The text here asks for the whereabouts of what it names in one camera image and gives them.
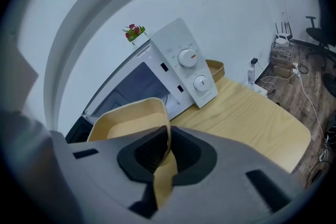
rectangular black slot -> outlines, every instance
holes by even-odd
[[[249,171],[246,176],[273,213],[290,202],[287,195],[261,170]]]
[[[178,89],[180,90],[180,92],[184,92],[184,90],[183,90],[183,88],[181,87],[181,85],[178,85],[177,87],[178,87]]]
[[[95,150],[94,148],[92,148],[90,150],[75,152],[73,153],[73,155],[76,159],[80,159],[80,158],[91,156],[96,153],[98,153],[98,150]]]
[[[168,67],[164,63],[161,64],[161,67],[163,68],[164,71],[166,72],[168,71]]]

wooden table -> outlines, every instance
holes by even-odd
[[[286,110],[226,77],[216,82],[218,96],[203,108],[193,105],[171,121],[243,142],[289,173],[310,143],[308,129]]]

microwave control panel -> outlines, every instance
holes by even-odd
[[[199,108],[218,95],[205,58],[183,19],[178,18],[157,31],[151,41]]]

chair armrest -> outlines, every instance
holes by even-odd
[[[316,17],[313,16],[306,16],[307,19],[310,19],[311,21],[311,25],[313,26],[313,28],[315,28],[315,24],[314,24],[314,19],[316,19]]]

flower pot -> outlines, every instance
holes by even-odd
[[[140,48],[142,45],[144,45],[149,40],[149,37],[146,35],[145,32],[143,32],[141,35],[139,35],[135,40],[132,41],[133,45],[136,46],[136,48]]]

